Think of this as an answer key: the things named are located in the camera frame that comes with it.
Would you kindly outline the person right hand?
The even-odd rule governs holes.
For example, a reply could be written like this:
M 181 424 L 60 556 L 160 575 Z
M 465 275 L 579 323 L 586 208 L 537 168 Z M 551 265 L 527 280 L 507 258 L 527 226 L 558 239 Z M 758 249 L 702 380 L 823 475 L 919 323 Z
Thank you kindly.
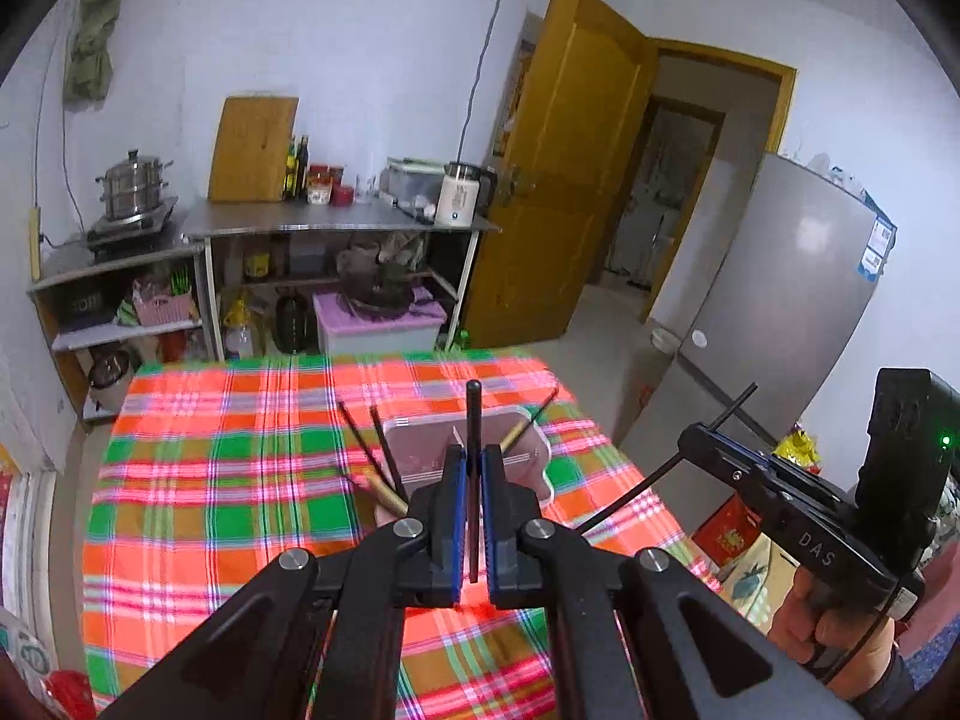
M 864 635 L 871 634 L 828 683 L 839 699 L 859 699 L 875 688 L 889 669 L 895 652 L 895 621 L 856 610 L 815 611 L 809 603 L 813 589 L 814 576 L 799 567 L 791 590 L 773 616 L 768 639 L 794 661 L 805 665 L 814 658 L 817 645 L 850 652 Z

